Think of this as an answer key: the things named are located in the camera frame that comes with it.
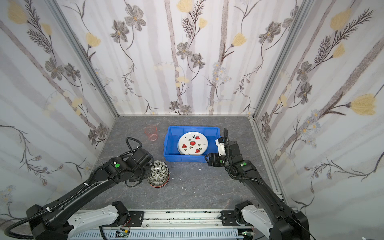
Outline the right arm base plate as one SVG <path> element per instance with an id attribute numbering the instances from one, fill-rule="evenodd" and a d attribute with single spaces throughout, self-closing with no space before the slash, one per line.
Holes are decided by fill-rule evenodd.
<path id="1" fill-rule="evenodd" d="M 222 221 L 223 227 L 240 226 L 238 219 L 239 213 L 237 210 L 223 210 L 219 219 Z"/>

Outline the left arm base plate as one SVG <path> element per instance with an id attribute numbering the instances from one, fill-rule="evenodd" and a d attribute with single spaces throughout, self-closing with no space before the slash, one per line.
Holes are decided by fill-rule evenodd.
<path id="1" fill-rule="evenodd" d="M 122 228 L 141 227 L 144 220 L 144 211 L 128 211 Z"/>

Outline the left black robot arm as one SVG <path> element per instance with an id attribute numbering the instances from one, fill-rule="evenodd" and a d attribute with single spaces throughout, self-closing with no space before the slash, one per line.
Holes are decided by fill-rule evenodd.
<path id="1" fill-rule="evenodd" d="M 134 188 L 151 176 L 153 156 L 138 147 L 109 159 L 97 167 L 89 178 L 61 198 L 44 206 L 34 205 L 27 217 L 8 226 L 4 234 L 21 240 L 66 240 L 75 225 L 70 223 L 79 209 L 106 190 L 124 182 Z"/>

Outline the watermelon pattern plate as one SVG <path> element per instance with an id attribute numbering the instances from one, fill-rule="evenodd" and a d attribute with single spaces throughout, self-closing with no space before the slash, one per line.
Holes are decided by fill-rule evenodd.
<path id="1" fill-rule="evenodd" d="M 185 133 L 178 141 L 178 151 L 181 155 L 200 156 L 205 153 L 208 146 L 208 139 L 199 132 Z"/>

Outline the black white patterned bowl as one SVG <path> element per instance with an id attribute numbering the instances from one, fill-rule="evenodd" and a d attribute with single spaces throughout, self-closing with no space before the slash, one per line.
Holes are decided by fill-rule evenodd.
<path id="1" fill-rule="evenodd" d="M 153 188 L 166 186 L 170 179 L 170 171 L 167 164 L 163 161 L 154 161 L 151 167 L 151 176 L 147 178 L 148 183 Z"/>

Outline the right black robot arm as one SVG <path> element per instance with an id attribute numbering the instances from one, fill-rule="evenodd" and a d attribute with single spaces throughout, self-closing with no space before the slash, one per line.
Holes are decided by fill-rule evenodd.
<path id="1" fill-rule="evenodd" d="M 289 207 L 263 180 L 256 166 L 244 160 L 238 143 L 230 141 L 227 129 L 216 143 L 218 153 L 205 157 L 208 165 L 225 168 L 229 177 L 246 186 L 264 209 L 261 213 L 257 206 L 243 202 L 234 211 L 237 223 L 252 225 L 270 240 L 311 240 L 306 215 Z"/>

